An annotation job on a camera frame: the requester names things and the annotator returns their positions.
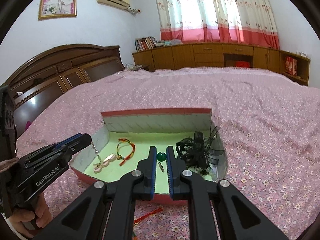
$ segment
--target wooden headboard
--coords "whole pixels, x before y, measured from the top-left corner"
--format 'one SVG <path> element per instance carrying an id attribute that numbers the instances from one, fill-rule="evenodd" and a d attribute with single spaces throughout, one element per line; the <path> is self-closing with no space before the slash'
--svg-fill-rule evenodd
<path id="1" fill-rule="evenodd" d="M 18 136 L 63 93 L 121 70 L 119 46 L 63 45 L 30 59 L 4 83 L 15 99 Z"/>

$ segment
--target white suit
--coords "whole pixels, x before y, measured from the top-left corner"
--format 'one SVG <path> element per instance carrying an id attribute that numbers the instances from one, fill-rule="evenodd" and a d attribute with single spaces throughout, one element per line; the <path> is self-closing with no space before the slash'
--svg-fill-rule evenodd
<path id="1" fill-rule="evenodd" d="M 61 3 L 61 13 L 62 14 L 71 14 L 71 4 L 73 3 L 73 0 L 60 0 Z"/>

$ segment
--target black hair accessory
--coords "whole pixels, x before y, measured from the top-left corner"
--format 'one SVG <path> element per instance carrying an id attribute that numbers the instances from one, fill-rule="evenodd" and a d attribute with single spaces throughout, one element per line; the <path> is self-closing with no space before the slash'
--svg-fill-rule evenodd
<path id="1" fill-rule="evenodd" d="M 187 168 L 196 167 L 201 170 L 201 174 L 208 174 L 209 164 L 218 166 L 219 160 L 213 158 L 214 155 L 222 155 L 225 150 L 215 150 L 211 148 L 213 140 L 217 138 L 219 128 L 216 126 L 210 133 L 207 140 L 204 140 L 203 133 L 195 132 L 194 139 L 185 138 L 176 143 L 178 159 L 184 160 Z"/>

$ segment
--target bride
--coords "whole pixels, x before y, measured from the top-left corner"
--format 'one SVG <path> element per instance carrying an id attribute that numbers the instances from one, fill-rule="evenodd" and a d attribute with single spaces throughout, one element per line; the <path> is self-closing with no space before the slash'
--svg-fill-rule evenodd
<path id="1" fill-rule="evenodd" d="M 60 14 L 60 0 L 47 0 L 44 5 L 46 11 L 50 11 L 52 14 Z"/>

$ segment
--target red string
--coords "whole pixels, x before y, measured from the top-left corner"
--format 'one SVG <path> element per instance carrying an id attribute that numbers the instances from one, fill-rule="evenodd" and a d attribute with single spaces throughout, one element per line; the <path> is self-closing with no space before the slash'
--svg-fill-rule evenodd
<path id="1" fill-rule="evenodd" d="M 151 216 L 151 215 L 153 215 L 153 214 L 159 213 L 159 212 L 161 212 L 161 211 L 163 211 L 162 208 L 158 208 L 158 209 L 156 209 L 156 210 L 153 210 L 152 212 L 150 212 L 150 213 L 148 213 L 148 214 L 145 214 L 144 216 L 142 216 L 142 217 L 140 217 L 140 218 L 137 218 L 137 219 L 133 222 L 133 224 L 138 224 L 138 223 L 140 223 L 142 220 L 144 220 L 145 218 L 147 218 L 148 216 Z"/>

